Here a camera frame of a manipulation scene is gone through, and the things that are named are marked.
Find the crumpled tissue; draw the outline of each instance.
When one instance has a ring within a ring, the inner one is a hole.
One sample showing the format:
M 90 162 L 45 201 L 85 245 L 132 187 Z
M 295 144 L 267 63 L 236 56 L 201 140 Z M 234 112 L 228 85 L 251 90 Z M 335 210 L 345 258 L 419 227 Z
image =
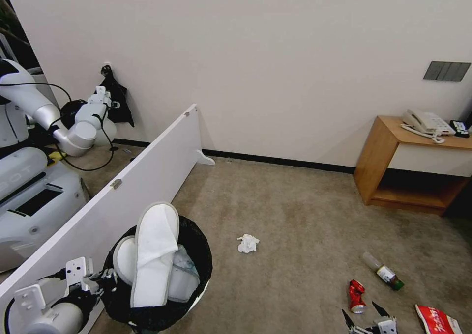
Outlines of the crumpled tissue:
M 237 247 L 237 250 L 241 253 L 256 251 L 256 244 L 259 243 L 259 240 L 256 237 L 248 235 L 247 233 L 242 237 L 239 237 L 238 240 L 241 240 L 241 244 Z

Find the white slipper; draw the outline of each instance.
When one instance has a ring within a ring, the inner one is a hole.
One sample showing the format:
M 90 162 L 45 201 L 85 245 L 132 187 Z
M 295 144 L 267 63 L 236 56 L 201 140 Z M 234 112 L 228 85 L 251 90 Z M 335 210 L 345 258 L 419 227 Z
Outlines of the white slipper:
M 119 278 L 129 286 L 133 286 L 134 269 L 136 267 L 136 245 L 134 236 L 123 238 L 113 252 L 113 268 Z M 178 245 L 173 255 L 172 270 L 169 279 L 168 300 L 188 302 L 200 284 L 197 269 L 185 248 Z
M 136 269 L 136 245 L 134 236 L 121 239 L 113 251 L 113 269 L 119 278 L 133 286 Z
M 166 304 L 178 231 L 178 213 L 171 204 L 153 204 L 140 217 L 135 236 L 136 267 L 130 298 L 132 308 Z

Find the black baseboard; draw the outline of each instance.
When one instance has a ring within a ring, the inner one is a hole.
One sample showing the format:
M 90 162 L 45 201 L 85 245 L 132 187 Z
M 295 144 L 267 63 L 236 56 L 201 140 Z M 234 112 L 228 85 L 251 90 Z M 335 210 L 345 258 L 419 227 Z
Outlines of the black baseboard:
M 341 173 L 348 173 L 348 174 L 354 174 L 354 171 L 355 171 L 355 167 L 322 164 L 318 162 L 287 160 L 287 159 L 281 159 L 281 158 L 276 158 L 276 157 L 246 155 L 246 154 L 240 154 L 240 153 L 235 153 L 235 152 L 224 152 L 224 151 L 206 150 L 206 149 L 202 149 L 202 151 L 205 155 L 208 155 L 208 156 L 228 157 L 228 158 L 234 158 L 238 160 L 266 162 L 266 163 L 271 163 L 274 165 L 305 167 L 305 168 L 321 169 L 321 170 L 326 170 L 326 171 L 331 171 L 331 172 L 341 172 Z
M 127 140 L 127 139 L 114 139 L 113 143 L 119 143 L 122 145 L 137 146 L 137 147 L 148 147 L 151 144 L 150 142 Z

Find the light switch panel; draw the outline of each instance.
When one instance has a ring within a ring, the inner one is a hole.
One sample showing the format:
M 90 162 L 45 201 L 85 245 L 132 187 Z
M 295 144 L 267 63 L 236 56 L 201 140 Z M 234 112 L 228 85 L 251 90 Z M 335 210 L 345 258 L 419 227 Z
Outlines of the light switch panel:
M 461 81 L 471 63 L 432 61 L 423 79 L 437 81 Z

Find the bottle label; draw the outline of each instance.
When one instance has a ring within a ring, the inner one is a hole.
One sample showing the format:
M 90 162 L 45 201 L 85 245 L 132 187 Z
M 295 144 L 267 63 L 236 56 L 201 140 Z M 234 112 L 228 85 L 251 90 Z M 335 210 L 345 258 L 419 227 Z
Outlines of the bottle label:
M 377 270 L 377 275 L 380 276 L 380 278 L 386 283 L 390 283 L 395 277 L 395 273 L 391 271 L 389 268 L 387 268 L 385 265 L 382 265 Z

